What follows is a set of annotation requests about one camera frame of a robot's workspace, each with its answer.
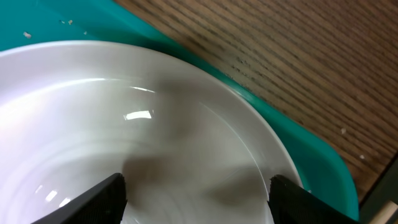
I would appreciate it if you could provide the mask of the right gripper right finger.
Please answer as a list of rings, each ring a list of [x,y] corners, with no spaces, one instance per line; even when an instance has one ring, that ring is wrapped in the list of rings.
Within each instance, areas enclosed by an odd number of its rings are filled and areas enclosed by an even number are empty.
[[[275,224],[358,224],[279,174],[271,178],[268,206]]]

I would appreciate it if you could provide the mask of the white bowl with food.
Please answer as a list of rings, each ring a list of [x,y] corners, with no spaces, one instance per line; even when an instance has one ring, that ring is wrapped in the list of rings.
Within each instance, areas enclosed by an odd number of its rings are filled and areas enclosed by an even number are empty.
[[[1,222],[32,223],[117,172],[124,223],[271,223],[271,178],[301,184],[264,118],[189,63],[99,41],[1,52]]]

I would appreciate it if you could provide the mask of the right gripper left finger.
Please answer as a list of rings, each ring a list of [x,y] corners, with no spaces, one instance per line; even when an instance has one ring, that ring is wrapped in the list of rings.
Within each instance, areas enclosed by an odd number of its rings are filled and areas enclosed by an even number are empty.
[[[120,224],[126,205],[124,176],[115,173],[32,224]]]

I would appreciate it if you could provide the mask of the wooden chopstick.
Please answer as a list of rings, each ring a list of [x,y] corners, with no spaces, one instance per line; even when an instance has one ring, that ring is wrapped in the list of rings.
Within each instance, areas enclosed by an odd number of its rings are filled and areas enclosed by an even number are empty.
[[[386,224],[397,211],[397,204],[388,201],[381,209],[378,211],[369,224]]]

